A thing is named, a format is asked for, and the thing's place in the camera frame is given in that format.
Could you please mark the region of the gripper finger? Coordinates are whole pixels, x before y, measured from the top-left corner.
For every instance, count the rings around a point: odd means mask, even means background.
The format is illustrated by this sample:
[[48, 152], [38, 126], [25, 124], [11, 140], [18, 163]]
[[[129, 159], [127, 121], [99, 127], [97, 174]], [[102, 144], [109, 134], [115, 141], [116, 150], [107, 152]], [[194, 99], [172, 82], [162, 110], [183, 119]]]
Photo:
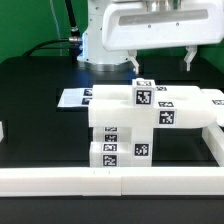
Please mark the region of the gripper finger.
[[136, 50], [129, 50], [128, 55], [129, 55], [130, 61], [132, 62], [133, 66], [134, 66], [135, 73], [138, 74], [139, 73], [139, 63], [136, 60], [137, 51]]
[[186, 47], [187, 54], [184, 57], [184, 62], [186, 64], [186, 71], [189, 72], [191, 69], [191, 62], [197, 54], [197, 46], [187, 46]]

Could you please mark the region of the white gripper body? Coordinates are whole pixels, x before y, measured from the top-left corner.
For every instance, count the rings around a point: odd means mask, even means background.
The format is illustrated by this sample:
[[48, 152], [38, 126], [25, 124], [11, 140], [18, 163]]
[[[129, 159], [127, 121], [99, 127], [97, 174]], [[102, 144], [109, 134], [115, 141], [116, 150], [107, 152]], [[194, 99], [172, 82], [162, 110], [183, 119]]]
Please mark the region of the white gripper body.
[[109, 51], [220, 43], [224, 0], [181, 0], [179, 9], [154, 11], [149, 1], [113, 1], [105, 10], [102, 44]]

